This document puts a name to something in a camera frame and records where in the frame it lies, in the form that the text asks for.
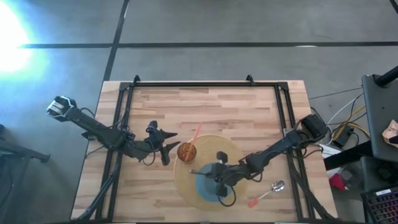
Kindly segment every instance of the concrete floor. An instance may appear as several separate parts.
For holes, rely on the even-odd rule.
[[[123,0],[10,0],[0,2],[0,10],[6,6],[15,14],[25,33],[24,43],[111,43],[122,4]],[[388,0],[134,0],[121,42],[395,41],[397,21]],[[12,32],[2,34],[0,47],[18,39]],[[25,55],[25,65],[11,71],[2,71],[1,66],[21,57],[0,52],[0,123],[7,128],[6,136],[51,154],[47,164],[30,164],[13,223],[69,219],[87,142],[80,128],[49,118],[45,109],[55,96],[67,95],[79,106],[95,110],[109,52],[18,50],[12,55]],[[110,80],[132,80],[134,75],[142,80],[242,80],[251,74],[256,80],[305,80],[312,98],[359,87],[361,75],[384,73],[397,65],[396,58],[398,47],[119,49]],[[310,103],[329,120],[360,93]],[[358,123],[367,128],[366,119]],[[339,215],[344,218],[348,209],[341,205],[343,198],[346,195],[336,192]]]

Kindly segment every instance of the keyboard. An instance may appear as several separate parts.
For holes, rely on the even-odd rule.
[[[398,185],[361,194],[374,223],[398,223]]]

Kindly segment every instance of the spoon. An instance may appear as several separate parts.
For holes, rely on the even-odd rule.
[[[267,191],[265,194],[261,195],[259,198],[253,199],[248,203],[249,208],[252,208],[253,206],[257,205],[263,197],[265,197],[267,194],[271,192],[280,192],[285,188],[285,182],[283,180],[279,180],[273,184],[271,184],[271,189]]]

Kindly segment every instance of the woven placemat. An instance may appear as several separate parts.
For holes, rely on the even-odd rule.
[[[190,173],[190,169],[200,170],[204,165],[211,162],[218,162],[216,153],[223,151],[228,155],[227,164],[237,164],[238,160],[243,157],[242,151],[229,139],[215,136],[203,135],[197,137],[194,143],[197,149],[197,155],[190,163],[182,162],[177,157],[174,163],[174,180],[177,185],[180,195],[192,206],[204,211],[217,211],[226,207],[222,206],[219,202],[209,202],[198,194],[195,187],[196,175]],[[239,181],[234,186],[236,192],[236,200],[239,200],[246,190],[247,180]],[[233,194],[224,198],[225,204],[230,204],[233,201]]]

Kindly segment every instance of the wooden tabletop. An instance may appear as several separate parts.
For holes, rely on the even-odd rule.
[[[287,82],[294,115],[299,120],[311,113],[305,85],[303,81]],[[113,122],[119,84],[120,82],[104,82],[96,119],[105,125]],[[284,107],[288,119],[285,101]],[[135,88],[129,127],[136,139],[147,137],[145,129],[152,120],[157,120],[159,128],[178,133],[178,136],[167,139],[166,144],[188,141],[202,121],[200,134],[216,134],[228,138],[238,145],[244,155],[265,150],[282,138],[272,87]],[[88,152],[99,146],[98,142],[91,142]],[[222,212],[204,212],[184,201],[175,186],[173,164],[176,151],[177,148],[170,152],[171,161],[168,166],[162,165],[160,155],[157,155],[151,166],[138,163],[137,159],[128,156],[123,157],[114,222],[297,221],[285,155],[281,154],[271,160],[265,168],[262,182],[250,182],[246,193],[234,206]],[[106,150],[102,149],[85,160],[72,218],[81,215],[98,193],[105,157]],[[312,154],[305,159],[305,165],[312,192],[326,210],[337,217],[322,155],[319,152]],[[256,207],[248,208],[250,199],[262,195],[277,180],[285,181],[286,188],[283,191],[269,194]],[[109,194],[110,191],[104,209],[108,209]]]

